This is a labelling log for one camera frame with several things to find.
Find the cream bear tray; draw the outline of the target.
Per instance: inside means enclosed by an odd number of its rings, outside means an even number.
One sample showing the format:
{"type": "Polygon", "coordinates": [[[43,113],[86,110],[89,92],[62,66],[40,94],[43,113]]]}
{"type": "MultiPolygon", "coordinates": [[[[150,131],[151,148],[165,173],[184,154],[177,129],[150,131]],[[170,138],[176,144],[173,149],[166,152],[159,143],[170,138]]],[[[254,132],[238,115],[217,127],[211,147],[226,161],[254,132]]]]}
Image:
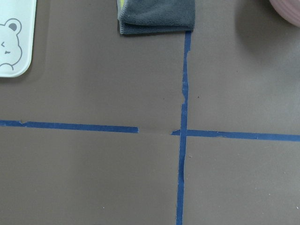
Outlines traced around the cream bear tray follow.
{"type": "Polygon", "coordinates": [[[24,74],[32,60],[36,0],[0,2],[0,76],[24,74]]]}

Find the pink bowl with ice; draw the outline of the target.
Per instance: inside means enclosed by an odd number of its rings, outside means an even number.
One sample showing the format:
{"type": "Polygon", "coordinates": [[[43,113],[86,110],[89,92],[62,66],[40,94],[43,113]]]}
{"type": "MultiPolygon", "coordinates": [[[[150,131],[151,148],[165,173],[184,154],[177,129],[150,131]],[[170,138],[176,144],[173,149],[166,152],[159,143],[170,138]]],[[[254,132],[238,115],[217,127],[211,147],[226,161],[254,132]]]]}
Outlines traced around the pink bowl with ice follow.
{"type": "Polygon", "coordinates": [[[289,23],[300,26],[300,0],[269,0],[276,12],[289,23]]]}

